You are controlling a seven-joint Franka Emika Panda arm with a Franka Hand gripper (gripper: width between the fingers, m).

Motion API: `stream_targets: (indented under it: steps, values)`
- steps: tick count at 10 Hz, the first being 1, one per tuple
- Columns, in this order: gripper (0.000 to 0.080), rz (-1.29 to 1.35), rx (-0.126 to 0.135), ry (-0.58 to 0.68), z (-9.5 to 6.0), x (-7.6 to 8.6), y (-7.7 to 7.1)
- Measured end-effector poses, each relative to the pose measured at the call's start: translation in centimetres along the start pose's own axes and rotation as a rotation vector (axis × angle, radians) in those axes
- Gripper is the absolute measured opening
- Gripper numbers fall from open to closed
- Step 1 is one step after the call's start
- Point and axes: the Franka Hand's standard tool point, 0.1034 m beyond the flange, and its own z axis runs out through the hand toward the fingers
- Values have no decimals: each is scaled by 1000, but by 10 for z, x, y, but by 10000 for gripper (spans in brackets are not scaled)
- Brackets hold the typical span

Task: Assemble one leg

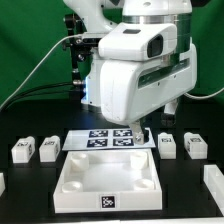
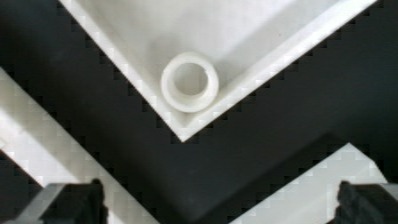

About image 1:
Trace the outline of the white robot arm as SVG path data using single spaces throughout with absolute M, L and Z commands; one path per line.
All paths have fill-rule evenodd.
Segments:
M 82 103 L 145 143 L 141 119 L 196 84 L 191 0 L 63 1 L 86 28 L 76 44 L 93 55 Z

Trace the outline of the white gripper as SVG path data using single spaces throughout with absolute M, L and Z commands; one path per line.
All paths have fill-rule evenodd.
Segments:
M 197 79 L 197 53 L 194 44 L 180 54 L 185 65 L 165 77 L 140 85 L 144 75 L 155 76 L 151 68 L 161 64 L 160 59 L 148 62 L 107 60 L 100 72 L 101 111 L 106 120 L 130 125 L 133 141 L 144 144 L 144 134 L 136 120 L 194 88 Z

